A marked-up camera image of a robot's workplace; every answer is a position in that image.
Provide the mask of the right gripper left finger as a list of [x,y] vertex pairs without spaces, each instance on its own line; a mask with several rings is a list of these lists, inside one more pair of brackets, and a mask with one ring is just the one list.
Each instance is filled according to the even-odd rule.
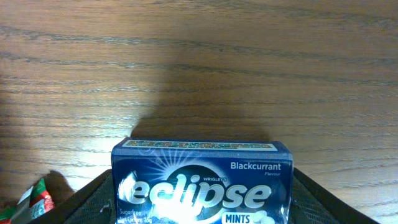
[[108,169],[55,209],[29,224],[116,222],[112,170]]

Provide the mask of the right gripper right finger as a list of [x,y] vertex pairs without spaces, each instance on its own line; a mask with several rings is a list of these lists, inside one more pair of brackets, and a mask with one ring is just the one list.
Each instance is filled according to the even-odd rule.
[[378,224],[294,169],[289,224]]

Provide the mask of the green gum pack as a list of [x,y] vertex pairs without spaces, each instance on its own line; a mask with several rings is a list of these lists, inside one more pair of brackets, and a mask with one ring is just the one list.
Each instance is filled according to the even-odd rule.
[[55,208],[44,179],[31,186],[15,207],[1,213],[1,224],[28,224]]

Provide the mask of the blue Eclipse mint pack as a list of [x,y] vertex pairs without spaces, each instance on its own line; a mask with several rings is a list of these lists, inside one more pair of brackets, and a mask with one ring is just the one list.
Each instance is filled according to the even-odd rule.
[[287,223],[294,160],[279,141],[126,138],[111,152],[118,223]]

